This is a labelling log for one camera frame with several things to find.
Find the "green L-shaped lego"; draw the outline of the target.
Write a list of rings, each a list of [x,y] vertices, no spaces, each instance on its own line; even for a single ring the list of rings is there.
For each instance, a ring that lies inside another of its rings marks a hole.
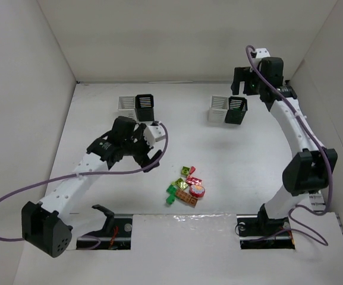
[[[177,199],[175,194],[170,194],[166,199],[166,205],[172,205]]]

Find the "red lego plate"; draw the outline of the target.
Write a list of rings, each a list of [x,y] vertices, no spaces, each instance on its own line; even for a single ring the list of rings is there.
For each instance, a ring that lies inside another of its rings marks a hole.
[[[189,185],[198,185],[198,186],[201,186],[202,185],[202,180],[199,179],[199,178],[196,178],[194,176],[187,176],[185,182]]]

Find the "red round flower lego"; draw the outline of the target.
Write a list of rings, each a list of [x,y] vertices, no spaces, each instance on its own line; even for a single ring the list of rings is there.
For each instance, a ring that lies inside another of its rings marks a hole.
[[[189,188],[189,193],[193,197],[202,198],[204,197],[206,190],[200,185],[191,185]]]

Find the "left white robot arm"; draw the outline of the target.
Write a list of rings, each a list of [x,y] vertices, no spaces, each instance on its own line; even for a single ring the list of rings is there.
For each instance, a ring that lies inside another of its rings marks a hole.
[[[99,229],[110,229],[114,213],[101,205],[95,210],[103,213],[103,223],[77,221],[71,217],[72,209],[90,187],[102,176],[111,175],[115,163],[123,157],[132,157],[139,165],[139,172],[149,172],[159,166],[164,155],[158,150],[152,157],[149,152],[159,141],[168,141],[164,124],[154,121],[140,123],[119,116],[111,130],[95,139],[69,177],[50,194],[38,202],[27,202],[21,210],[22,237],[52,258],[60,256],[67,248],[76,246],[74,233],[83,235]]]

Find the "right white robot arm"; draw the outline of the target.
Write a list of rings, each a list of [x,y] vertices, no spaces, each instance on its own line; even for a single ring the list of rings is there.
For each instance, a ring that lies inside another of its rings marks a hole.
[[[291,149],[292,159],[282,172],[282,186],[257,216],[239,219],[242,236],[272,236],[282,232],[292,211],[308,195],[332,189],[332,173],[338,154],[326,148],[313,134],[300,110],[298,97],[284,83],[284,62],[279,57],[250,54],[249,67],[236,67],[231,90],[234,95],[244,83],[243,93],[258,95],[269,113],[277,120]]]

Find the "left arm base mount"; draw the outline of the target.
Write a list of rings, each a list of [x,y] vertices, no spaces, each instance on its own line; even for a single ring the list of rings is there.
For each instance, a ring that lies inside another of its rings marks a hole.
[[[88,230],[77,238],[76,250],[130,250],[133,215],[115,214],[99,204],[93,205],[92,209],[93,213],[98,211],[102,217],[99,221],[94,219],[96,229]]]

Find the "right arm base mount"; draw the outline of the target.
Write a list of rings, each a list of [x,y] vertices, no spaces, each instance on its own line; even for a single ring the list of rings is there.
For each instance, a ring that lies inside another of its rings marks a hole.
[[[237,215],[235,232],[240,248],[246,249],[295,249],[287,218],[263,224],[255,214]]]

